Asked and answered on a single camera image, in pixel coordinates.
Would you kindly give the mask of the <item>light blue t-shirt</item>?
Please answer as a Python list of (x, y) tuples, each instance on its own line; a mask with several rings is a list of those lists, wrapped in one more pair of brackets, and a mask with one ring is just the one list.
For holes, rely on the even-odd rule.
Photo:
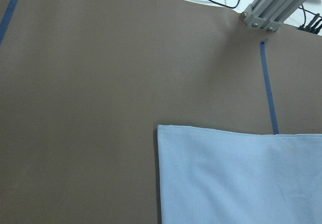
[(163, 223), (321, 223), (321, 135), (157, 129)]

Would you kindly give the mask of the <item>brown table cover sheet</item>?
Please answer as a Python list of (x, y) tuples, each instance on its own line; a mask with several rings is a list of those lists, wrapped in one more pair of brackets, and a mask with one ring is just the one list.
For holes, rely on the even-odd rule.
[(1, 223), (163, 223), (160, 125), (321, 135), (321, 37), (182, 0), (19, 0)]

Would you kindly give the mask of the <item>aluminium frame post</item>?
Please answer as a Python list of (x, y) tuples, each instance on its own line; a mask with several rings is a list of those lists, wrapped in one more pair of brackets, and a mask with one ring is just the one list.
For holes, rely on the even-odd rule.
[(306, 0), (254, 0), (242, 15), (248, 27), (276, 32)]

